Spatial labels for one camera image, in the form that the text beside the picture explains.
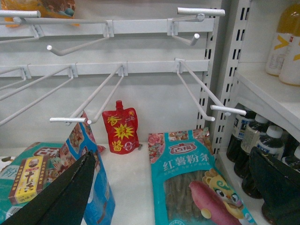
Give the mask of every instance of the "red yellow starburst label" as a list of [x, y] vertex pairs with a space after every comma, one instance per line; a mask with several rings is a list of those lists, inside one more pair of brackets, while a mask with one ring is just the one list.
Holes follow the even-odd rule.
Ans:
[[123, 140], [124, 137], [129, 138], [130, 136], [133, 137], [133, 128], [127, 127], [127, 124], [123, 125], [120, 124], [119, 127], [114, 127], [115, 131], [115, 137], [121, 138]]

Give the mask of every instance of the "white bottle cap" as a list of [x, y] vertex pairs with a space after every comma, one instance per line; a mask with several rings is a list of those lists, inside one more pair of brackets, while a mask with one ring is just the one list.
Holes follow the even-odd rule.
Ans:
[[267, 135], [274, 138], [280, 138], [283, 133], [283, 129], [278, 126], [269, 126], [267, 129]]
[[257, 121], [259, 123], [267, 123], [268, 122], [268, 120], [266, 118], [262, 117], [259, 114], [256, 114], [255, 121]]
[[298, 146], [294, 152], [294, 156], [300, 159], [300, 146]]

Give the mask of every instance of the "bottle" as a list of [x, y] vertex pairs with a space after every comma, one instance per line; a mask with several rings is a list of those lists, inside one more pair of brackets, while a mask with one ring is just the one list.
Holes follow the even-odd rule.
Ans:
[[[280, 160], [285, 147], [284, 143], [280, 139], [282, 133], [282, 128], [278, 126], [269, 126], [266, 135], [259, 137], [256, 147]], [[243, 179], [242, 189], [252, 198], [262, 198], [251, 173], [248, 173]]]
[[293, 35], [290, 36], [289, 46], [279, 74], [282, 83], [300, 86], [300, 19]]
[[283, 157], [281, 161], [292, 169], [300, 172], [300, 146], [296, 148], [293, 156]]
[[282, 133], [282, 128], [274, 125], [269, 126], [267, 134], [259, 138], [256, 146], [262, 151], [281, 160], [285, 149], [285, 144], [281, 140]]
[[244, 138], [244, 132], [247, 124], [254, 121], [254, 118], [256, 116], [256, 113], [251, 111], [250, 109], [246, 107], [244, 109], [246, 111], [245, 116], [238, 114], [235, 117], [233, 131], [226, 152], [227, 158], [232, 162], [236, 161], [238, 153], [240, 152], [240, 143]]
[[268, 74], [279, 76], [287, 53], [289, 39], [294, 33], [299, 15], [300, 2], [291, 5], [281, 14], [265, 67]]
[[268, 120], [261, 115], [255, 116], [255, 121], [250, 122], [245, 131], [244, 139], [240, 147], [241, 151], [238, 154], [234, 164], [234, 172], [241, 178], [244, 178], [249, 172], [249, 155], [251, 149], [256, 146], [260, 136], [266, 135], [268, 129]]

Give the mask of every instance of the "red sauce pouch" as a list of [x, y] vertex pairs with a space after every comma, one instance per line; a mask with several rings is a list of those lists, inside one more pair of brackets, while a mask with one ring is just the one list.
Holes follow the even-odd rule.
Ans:
[[122, 101], [116, 101], [115, 111], [102, 113], [108, 134], [109, 149], [113, 153], [127, 154], [139, 147], [137, 115], [134, 108], [123, 109]]

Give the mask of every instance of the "blue packaging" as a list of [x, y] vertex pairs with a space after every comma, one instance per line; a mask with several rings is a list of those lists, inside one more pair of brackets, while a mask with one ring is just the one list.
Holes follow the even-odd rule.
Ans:
[[215, 167], [209, 131], [149, 134], [156, 225], [255, 225]]

